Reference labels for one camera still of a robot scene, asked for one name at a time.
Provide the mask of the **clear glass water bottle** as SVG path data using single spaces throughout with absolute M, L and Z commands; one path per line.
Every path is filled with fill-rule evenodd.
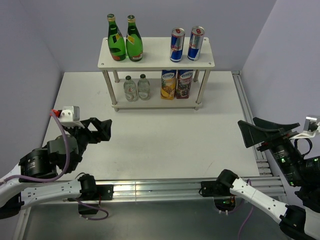
M 125 82 L 123 84 L 125 98 L 129 102 L 135 102 L 138 100 L 137 85 L 132 80 L 130 75 L 125 77 Z

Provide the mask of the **green glass bottle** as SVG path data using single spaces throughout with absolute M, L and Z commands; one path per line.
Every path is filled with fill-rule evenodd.
M 127 16 L 126 52 L 129 59 L 138 62 L 143 58 L 143 42 L 134 15 Z
M 115 15 L 110 13 L 107 15 L 108 20 L 108 48 L 111 57 L 115 61 L 123 61 L 126 58 L 126 46 L 121 31 L 116 24 Z

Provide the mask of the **blue silver energy drink can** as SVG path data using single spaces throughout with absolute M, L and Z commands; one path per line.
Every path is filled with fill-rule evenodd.
M 170 60 L 179 62 L 183 55 L 183 46 L 185 40 L 185 31 L 180 27 L 175 27 L 171 32 L 170 40 Z

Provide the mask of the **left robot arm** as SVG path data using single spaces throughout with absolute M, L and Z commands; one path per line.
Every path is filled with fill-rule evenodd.
M 72 121 L 67 127 L 54 117 L 61 135 L 45 146 L 35 148 L 0 179 L 0 217 L 11 218 L 34 205 L 67 199 L 78 203 L 81 217 L 88 219 L 100 211 L 99 204 L 85 201 L 101 200 L 93 175 L 80 173 L 75 179 L 58 183 L 65 174 L 76 170 L 89 144 L 107 142 L 111 138 L 112 120 L 95 117 Z

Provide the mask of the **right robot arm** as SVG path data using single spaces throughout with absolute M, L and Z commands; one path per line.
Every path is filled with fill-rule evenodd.
M 311 139 L 320 133 L 320 118 L 308 115 L 301 133 L 295 129 L 299 123 L 280 124 L 258 117 L 252 123 L 240 120 L 240 128 L 246 148 L 256 146 L 260 152 L 269 151 L 278 165 L 281 180 L 292 188 L 292 196 L 300 199 L 294 205 L 287 199 L 276 200 L 259 191 L 231 170 L 224 169 L 216 180 L 216 189 L 222 195 L 233 194 L 251 203 L 278 225 L 293 240 L 318 240 L 320 238 L 320 158 L 306 158 L 298 149 L 298 141 Z

